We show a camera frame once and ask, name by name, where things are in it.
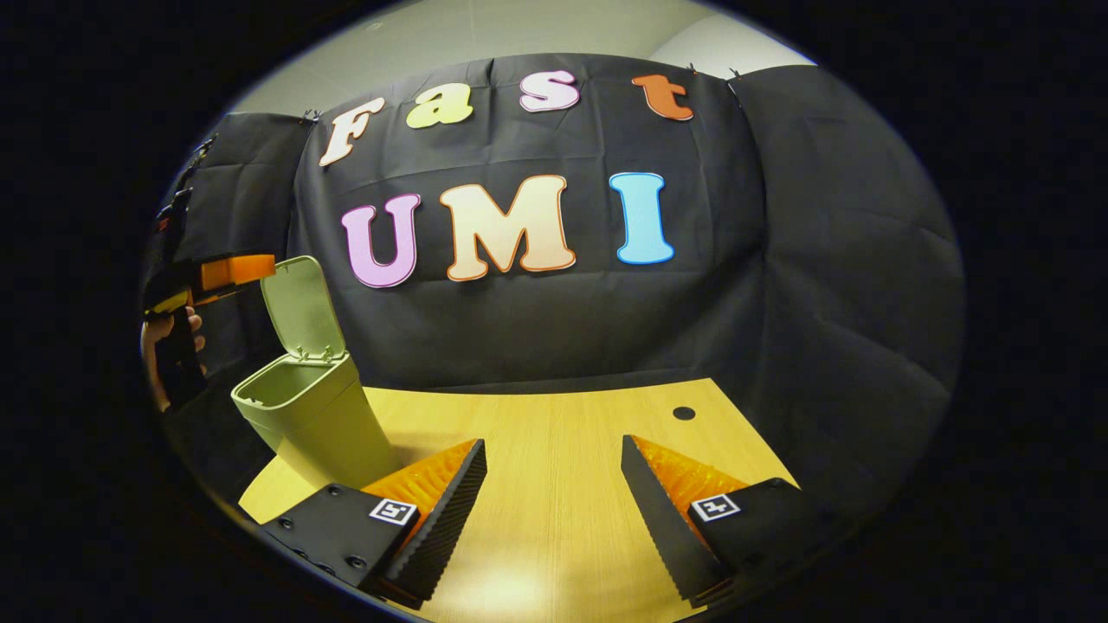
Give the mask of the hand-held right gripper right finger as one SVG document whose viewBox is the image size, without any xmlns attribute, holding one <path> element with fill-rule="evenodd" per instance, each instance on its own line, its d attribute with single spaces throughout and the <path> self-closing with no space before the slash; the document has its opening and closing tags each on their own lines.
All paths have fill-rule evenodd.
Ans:
<svg viewBox="0 0 1108 623">
<path fill-rule="evenodd" d="M 661 563 L 693 607 L 759 596 L 851 527 L 784 478 L 745 484 L 640 435 L 622 438 L 620 469 Z"/>
</svg>

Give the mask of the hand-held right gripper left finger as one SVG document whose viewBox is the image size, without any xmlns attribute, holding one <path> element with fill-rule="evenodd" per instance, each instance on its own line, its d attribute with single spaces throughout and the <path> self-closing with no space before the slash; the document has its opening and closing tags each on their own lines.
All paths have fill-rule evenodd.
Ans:
<svg viewBox="0 0 1108 623">
<path fill-rule="evenodd" d="M 261 529 L 328 575 L 419 610 L 447 571 L 486 474 L 486 442 L 468 440 L 361 490 L 320 486 Z"/>
</svg>

